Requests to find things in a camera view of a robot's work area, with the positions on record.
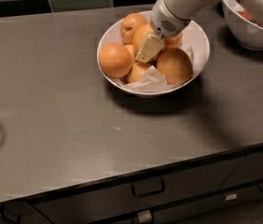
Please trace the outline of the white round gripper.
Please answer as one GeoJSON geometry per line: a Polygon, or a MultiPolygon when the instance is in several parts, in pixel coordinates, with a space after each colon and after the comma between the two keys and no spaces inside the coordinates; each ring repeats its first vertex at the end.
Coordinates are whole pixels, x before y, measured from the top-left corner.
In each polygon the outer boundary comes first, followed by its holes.
{"type": "Polygon", "coordinates": [[[174,16],[167,8],[164,0],[157,0],[150,14],[150,23],[155,32],[147,32],[138,49],[135,60],[148,63],[157,56],[165,46],[165,37],[174,37],[182,32],[190,20],[182,20],[174,16]]]}

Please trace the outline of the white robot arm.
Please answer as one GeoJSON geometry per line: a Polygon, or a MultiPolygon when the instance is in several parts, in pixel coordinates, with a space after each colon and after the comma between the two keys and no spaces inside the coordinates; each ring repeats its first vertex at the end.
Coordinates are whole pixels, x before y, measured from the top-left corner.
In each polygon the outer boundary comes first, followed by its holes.
{"type": "MultiPolygon", "coordinates": [[[[157,0],[152,8],[150,23],[152,33],[145,35],[136,53],[136,60],[147,63],[165,45],[165,37],[174,37],[182,32],[193,17],[216,0],[157,0]]],[[[263,28],[263,0],[235,0],[263,28]]]]}

